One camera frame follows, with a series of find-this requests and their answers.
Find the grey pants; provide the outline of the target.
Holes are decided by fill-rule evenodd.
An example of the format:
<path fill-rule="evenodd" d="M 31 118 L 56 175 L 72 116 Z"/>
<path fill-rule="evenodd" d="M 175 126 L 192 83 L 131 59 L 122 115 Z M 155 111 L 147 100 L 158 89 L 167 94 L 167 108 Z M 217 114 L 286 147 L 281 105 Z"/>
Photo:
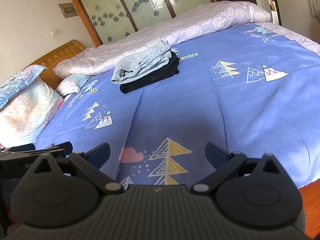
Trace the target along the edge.
<path fill-rule="evenodd" d="M 158 41 L 145 51 L 121 59 L 114 69 L 111 82 L 117 85 L 136 81 L 169 63 L 171 45 Z"/>

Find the pastel floral pillow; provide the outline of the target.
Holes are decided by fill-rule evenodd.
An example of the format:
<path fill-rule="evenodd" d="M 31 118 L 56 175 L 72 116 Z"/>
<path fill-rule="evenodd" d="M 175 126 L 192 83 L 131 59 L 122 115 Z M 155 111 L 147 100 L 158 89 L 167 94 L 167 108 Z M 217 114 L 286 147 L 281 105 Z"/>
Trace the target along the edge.
<path fill-rule="evenodd" d="M 1 145 L 35 143 L 63 98 L 39 77 L 1 109 Z"/>

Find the blue floral pillow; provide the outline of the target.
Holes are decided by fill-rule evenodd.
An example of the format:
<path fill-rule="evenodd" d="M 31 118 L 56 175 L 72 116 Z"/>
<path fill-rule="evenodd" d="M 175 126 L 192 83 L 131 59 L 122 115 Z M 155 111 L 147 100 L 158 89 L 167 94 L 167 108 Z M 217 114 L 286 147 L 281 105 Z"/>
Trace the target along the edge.
<path fill-rule="evenodd" d="M 1 109 L 10 100 L 22 94 L 31 96 L 32 102 L 40 99 L 49 98 L 53 95 L 53 90 L 49 88 L 40 78 L 40 74 L 47 69 L 40 64 L 33 64 L 25 67 L 22 71 L 15 74 L 1 84 Z"/>

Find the blue patterned bed sheet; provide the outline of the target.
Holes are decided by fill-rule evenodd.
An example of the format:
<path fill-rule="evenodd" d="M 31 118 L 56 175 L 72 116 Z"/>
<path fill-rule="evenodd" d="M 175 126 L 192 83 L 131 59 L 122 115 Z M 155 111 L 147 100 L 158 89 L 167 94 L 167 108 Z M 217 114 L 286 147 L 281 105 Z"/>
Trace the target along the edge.
<path fill-rule="evenodd" d="M 123 94 L 111 72 L 58 110 L 36 147 L 111 148 L 101 171 L 124 186 L 192 185 L 214 168 L 211 142 L 251 158 L 274 154 L 298 186 L 319 178 L 319 45 L 269 24 L 174 46 L 178 74 Z"/>

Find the small lilac pillow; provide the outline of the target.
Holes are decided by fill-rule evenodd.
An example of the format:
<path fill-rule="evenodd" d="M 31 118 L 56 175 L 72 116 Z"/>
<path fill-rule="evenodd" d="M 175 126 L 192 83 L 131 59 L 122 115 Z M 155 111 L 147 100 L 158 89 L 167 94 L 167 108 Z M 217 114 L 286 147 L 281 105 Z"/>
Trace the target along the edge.
<path fill-rule="evenodd" d="M 57 94 L 64 97 L 68 94 L 80 92 L 83 85 L 90 78 L 90 75 L 72 74 L 63 79 L 56 88 Z"/>

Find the lilac floral quilt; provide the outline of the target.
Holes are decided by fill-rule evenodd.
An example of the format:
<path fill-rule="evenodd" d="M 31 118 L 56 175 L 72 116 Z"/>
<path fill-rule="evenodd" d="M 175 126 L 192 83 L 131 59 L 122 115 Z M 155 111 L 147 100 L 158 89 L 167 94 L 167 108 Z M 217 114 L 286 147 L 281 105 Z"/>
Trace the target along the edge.
<path fill-rule="evenodd" d="M 54 73 L 64 79 L 72 74 L 99 75 L 115 68 L 122 58 L 139 53 L 158 41 L 168 41 L 171 46 L 207 34 L 256 23 L 260 27 L 296 41 L 304 48 L 319 54 L 319 43 L 270 22 L 271 15 L 251 2 L 222 1 L 204 4 L 171 20 L 146 27 L 114 43 L 97 48 L 87 48 L 71 59 L 54 67 Z"/>

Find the folded black garment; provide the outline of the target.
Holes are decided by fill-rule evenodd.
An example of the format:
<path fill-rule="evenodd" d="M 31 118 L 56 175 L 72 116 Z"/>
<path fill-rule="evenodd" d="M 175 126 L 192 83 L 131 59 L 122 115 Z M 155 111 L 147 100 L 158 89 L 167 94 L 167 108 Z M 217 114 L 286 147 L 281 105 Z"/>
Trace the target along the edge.
<path fill-rule="evenodd" d="M 132 81 L 132 82 L 120 85 L 120 91 L 123 94 L 127 94 L 129 92 L 134 91 L 134 90 L 138 90 L 140 88 L 151 85 L 151 84 L 156 83 L 158 81 L 165 80 L 167 78 L 170 78 L 170 77 L 178 74 L 179 73 L 179 70 L 178 70 L 179 61 L 180 61 L 180 59 L 178 58 L 176 53 L 171 52 L 171 58 L 170 58 L 168 64 L 164 65 L 163 67 L 159 68 L 158 70 L 151 72 L 150 74 L 148 74 L 144 77 L 141 77 L 140 79 L 138 79 L 136 81 Z"/>

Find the wooden headboard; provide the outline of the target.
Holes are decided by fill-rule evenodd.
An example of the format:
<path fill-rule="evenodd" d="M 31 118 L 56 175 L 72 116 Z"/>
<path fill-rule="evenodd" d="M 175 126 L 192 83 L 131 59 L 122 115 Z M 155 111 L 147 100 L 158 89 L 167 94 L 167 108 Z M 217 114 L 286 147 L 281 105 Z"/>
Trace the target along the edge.
<path fill-rule="evenodd" d="M 48 52 L 39 59 L 36 59 L 34 62 L 30 64 L 30 66 L 33 64 L 45 66 L 46 69 L 40 74 L 40 78 L 49 87 L 55 90 L 61 83 L 62 78 L 58 77 L 53 71 L 53 69 L 56 67 L 58 63 L 66 59 L 73 58 L 85 49 L 86 47 L 79 41 L 71 40 Z"/>

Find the glass sliding wardrobe doors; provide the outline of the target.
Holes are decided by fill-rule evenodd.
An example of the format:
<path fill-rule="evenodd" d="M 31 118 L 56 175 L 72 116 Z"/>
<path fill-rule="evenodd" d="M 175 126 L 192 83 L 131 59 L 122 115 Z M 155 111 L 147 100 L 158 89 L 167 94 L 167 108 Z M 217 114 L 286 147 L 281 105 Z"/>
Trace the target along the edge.
<path fill-rule="evenodd" d="M 216 0 L 72 0 L 96 47 Z"/>

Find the white wall switch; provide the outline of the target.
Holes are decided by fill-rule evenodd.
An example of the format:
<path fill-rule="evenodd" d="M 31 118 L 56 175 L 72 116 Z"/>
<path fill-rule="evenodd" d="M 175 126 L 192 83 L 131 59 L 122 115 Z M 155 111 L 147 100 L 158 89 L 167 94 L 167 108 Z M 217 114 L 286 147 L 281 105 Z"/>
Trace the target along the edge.
<path fill-rule="evenodd" d="M 60 35 L 61 34 L 61 30 L 60 29 L 55 29 L 55 30 L 51 31 L 50 33 L 54 37 L 54 36 Z"/>

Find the wall electrical panel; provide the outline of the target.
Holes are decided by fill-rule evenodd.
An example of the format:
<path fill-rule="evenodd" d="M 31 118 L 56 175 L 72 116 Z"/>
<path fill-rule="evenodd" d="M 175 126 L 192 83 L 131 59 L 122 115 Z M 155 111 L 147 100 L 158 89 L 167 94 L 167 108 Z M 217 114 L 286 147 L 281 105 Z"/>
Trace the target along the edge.
<path fill-rule="evenodd" d="M 64 18 L 70 18 L 78 16 L 78 12 L 74 7 L 73 3 L 60 3 L 59 8 L 64 16 Z"/>

